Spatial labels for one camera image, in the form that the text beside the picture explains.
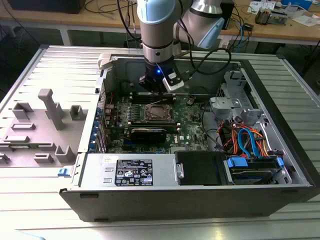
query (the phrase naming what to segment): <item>wooden table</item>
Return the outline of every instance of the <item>wooden table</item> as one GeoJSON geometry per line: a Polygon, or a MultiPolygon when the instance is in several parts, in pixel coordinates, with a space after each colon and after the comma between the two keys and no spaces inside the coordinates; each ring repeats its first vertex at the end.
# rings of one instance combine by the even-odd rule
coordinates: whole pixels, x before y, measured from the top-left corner
{"type": "MultiPolygon", "coordinates": [[[[320,39],[320,26],[314,25],[311,27],[304,26],[289,19],[286,25],[259,25],[255,24],[255,15],[247,13],[247,5],[250,0],[235,0],[236,7],[239,10],[240,16],[246,23],[254,25],[251,41],[256,42],[270,42],[270,43],[284,43],[284,44],[302,44],[302,45],[315,45],[320,39]]],[[[115,0],[99,0],[99,5],[114,4],[115,0]]],[[[79,14],[66,14],[58,12],[41,12],[41,11],[18,11],[12,10],[10,5],[6,2],[6,6],[9,11],[17,18],[24,27],[30,28],[46,28],[46,29],[58,29],[60,31],[63,44],[66,46],[72,45],[72,41],[69,36],[69,30],[81,30],[81,31],[97,31],[97,32],[117,32],[124,33],[125,29],[119,17],[118,11],[114,11],[115,19],[105,17],[98,13],[92,13],[83,8],[79,14]]],[[[87,6],[90,10],[97,11],[97,5],[95,2],[90,3],[87,6]]],[[[113,10],[117,6],[108,6],[104,10],[113,10]]],[[[310,11],[320,12],[320,7],[312,6],[310,11]]],[[[127,9],[122,9],[123,15],[125,15],[127,9]]],[[[134,11],[136,27],[139,28],[139,19],[136,11],[134,11]]],[[[0,1],[0,24],[3,26],[17,27],[19,26],[12,17],[7,13],[0,1]]],[[[220,45],[227,44],[230,40],[234,39],[239,34],[239,30],[236,28],[234,22],[229,24],[227,30],[221,31],[219,39],[221,39],[220,45]]]]}

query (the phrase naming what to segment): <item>sticker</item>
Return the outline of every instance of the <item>sticker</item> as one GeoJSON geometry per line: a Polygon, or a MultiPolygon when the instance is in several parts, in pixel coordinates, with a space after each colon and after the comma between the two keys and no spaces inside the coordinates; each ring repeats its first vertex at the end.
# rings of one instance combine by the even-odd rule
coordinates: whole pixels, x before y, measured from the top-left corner
{"type": "Polygon", "coordinates": [[[152,160],[117,160],[115,185],[153,186],[152,160]]]}
{"type": "Polygon", "coordinates": [[[107,164],[107,163],[114,163],[116,160],[119,159],[119,156],[109,156],[108,158],[105,158],[104,159],[104,163],[107,164]]]}

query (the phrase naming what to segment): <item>paper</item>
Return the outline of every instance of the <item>paper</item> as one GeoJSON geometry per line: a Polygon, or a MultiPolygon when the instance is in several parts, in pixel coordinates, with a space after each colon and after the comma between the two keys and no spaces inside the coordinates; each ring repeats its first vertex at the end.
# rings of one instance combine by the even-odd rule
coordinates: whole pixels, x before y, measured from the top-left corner
{"type": "Polygon", "coordinates": [[[292,19],[293,21],[296,21],[297,23],[303,24],[307,27],[311,27],[313,25],[318,24],[318,19],[309,17],[309,16],[299,16],[292,19]]]}
{"type": "Polygon", "coordinates": [[[275,9],[275,5],[276,1],[252,1],[250,2],[247,12],[257,14],[260,8],[273,10],[275,9]]]}

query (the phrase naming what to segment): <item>computer case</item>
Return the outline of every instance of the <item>computer case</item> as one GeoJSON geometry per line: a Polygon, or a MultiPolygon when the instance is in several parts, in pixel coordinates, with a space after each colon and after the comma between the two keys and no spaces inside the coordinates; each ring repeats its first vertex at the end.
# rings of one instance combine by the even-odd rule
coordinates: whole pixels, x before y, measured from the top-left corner
{"type": "Polygon", "coordinates": [[[13,10],[78,14],[86,0],[8,0],[13,10]]]}

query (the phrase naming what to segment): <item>motherboard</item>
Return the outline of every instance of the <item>motherboard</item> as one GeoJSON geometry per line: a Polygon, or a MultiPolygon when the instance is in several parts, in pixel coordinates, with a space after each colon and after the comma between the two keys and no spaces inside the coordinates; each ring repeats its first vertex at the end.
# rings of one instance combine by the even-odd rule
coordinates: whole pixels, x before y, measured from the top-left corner
{"type": "Polygon", "coordinates": [[[188,95],[160,100],[123,96],[107,104],[107,152],[173,154],[208,150],[201,127],[202,103],[195,99],[188,95]]]}

